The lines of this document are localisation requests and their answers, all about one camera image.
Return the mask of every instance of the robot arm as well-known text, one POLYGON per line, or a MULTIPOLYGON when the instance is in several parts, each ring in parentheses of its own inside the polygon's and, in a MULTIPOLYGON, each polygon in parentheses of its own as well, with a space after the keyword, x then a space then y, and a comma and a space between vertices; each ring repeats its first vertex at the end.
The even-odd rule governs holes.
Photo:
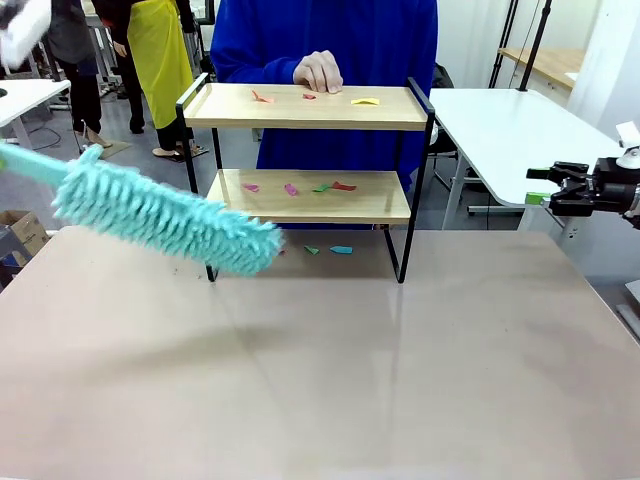
POLYGON ((50 0, 0 0, 0 62, 17 68, 51 23, 50 0))
POLYGON ((557 162, 549 169, 530 169, 527 178, 550 180, 562 187, 551 195, 554 215, 590 217, 594 211, 616 212, 640 229, 640 133, 633 122, 618 125, 620 158, 600 158, 593 174, 589 166, 557 162))

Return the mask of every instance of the person in blue sweater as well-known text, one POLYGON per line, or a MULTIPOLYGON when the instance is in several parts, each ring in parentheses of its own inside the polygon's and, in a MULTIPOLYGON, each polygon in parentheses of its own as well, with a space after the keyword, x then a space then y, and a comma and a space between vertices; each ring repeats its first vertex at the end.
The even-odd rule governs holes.
MULTIPOLYGON (((438 38, 436 0, 222 0, 211 46, 220 82, 404 86, 428 95, 438 38)), ((267 130, 258 168, 393 170, 396 132, 267 130)), ((424 134, 406 133, 405 189, 424 134)))

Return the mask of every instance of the black pants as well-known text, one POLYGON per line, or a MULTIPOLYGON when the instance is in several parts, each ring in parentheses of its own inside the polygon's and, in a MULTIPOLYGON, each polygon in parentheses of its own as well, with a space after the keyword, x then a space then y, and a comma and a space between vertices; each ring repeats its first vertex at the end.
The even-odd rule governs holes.
POLYGON ((144 114, 142 113, 142 88, 140 87, 138 73, 136 72, 136 66, 133 63, 129 44, 127 43, 125 47, 127 49, 126 57, 121 57, 116 54, 118 73, 120 73, 122 83, 124 84, 124 88, 129 97, 129 106, 131 107, 131 122, 129 125, 132 129, 135 129, 136 127, 142 128, 144 127, 144 114))
POLYGON ((100 90, 95 75, 84 76, 78 73, 78 66, 56 59, 67 79, 71 82, 71 117, 73 129, 84 131, 84 124, 96 133, 100 133, 100 90))
MULTIPOLYGON (((160 143, 160 148, 162 148, 163 150, 175 150, 176 142, 182 141, 177 118, 166 127, 156 129, 156 133, 158 134, 158 142, 160 143)), ((188 128, 187 133, 189 135, 189 139, 192 139, 193 130, 188 128)))

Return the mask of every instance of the gray floor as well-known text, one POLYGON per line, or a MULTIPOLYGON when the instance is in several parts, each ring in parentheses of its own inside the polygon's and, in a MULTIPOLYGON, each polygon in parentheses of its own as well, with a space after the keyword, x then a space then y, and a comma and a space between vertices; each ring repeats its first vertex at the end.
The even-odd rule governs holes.
MULTIPOLYGON (((171 184, 175 187, 187 189, 185 166, 168 160, 154 157, 151 149, 156 147, 156 135, 151 125, 151 116, 146 112, 147 127, 143 135, 133 135, 129 131, 129 104, 126 100, 116 100, 114 94, 103 99, 102 103, 102 135, 104 138, 131 143, 131 147, 117 153, 108 160, 119 165, 135 166, 141 173, 158 182, 171 184)), ((57 111, 53 118, 43 121, 36 115, 30 115, 25 121, 27 131, 33 131, 41 126, 52 129, 61 136, 60 142, 49 148, 40 150, 42 153, 55 158, 68 160, 78 156, 78 147, 71 130, 69 112, 57 111)), ((212 140, 209 130, 197 130, 196 141, 199 145, 211 148, 212 140)), ((34 148, 48 145, 56 140, 55 134, 46 130, 36 130, 30 135, 34 148)), ((253 142, 250 130, 220 130, 220 142, 224 165, 230 168, 251 168, 255 166, 259 144, 253 142)), ((202 155, 194 160, 198 186, 201 192, 206 192, 216 173, 215 162, 211 153, 202 155)), ((455 165, 452 161, 438 162, 438 170, 445 178, 453 175, 455 165)), ((18 178, 6 172, 0 173, 0 211, 7 209, 23 209, 34 211, 47 228, 55 228, 51 218, 51 211, 47 205, 46 195, 40 195, 39 189, 29 180, 18 178)), ((444 218, 448 192, 435 180, 426 179, 422 190, 418 228, 439 229, 444 218)), ((458 209, 454 227, 460 230, 485 230, 487 218, 485 215, 469 217, 466 214, 467 205, 487 205, 488 194, 475 193, 465 190, 463 200, 458 209)), ((489 218, 490 230, 513 230, 519 219, 512 215, 492 215, 489 218)))

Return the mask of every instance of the turquoise microfiber duster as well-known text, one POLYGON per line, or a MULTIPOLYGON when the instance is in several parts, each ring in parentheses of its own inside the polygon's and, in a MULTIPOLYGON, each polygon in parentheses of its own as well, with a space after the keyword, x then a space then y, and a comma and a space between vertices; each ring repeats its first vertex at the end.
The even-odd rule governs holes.
POLYGON ((94 145, 66 163, 0 144, 0 170, 4 164, 57 187, 56 217, 223 271, 253 275, 280 252, 282 235, 274 224, 100 161, 101 153, 94 145))

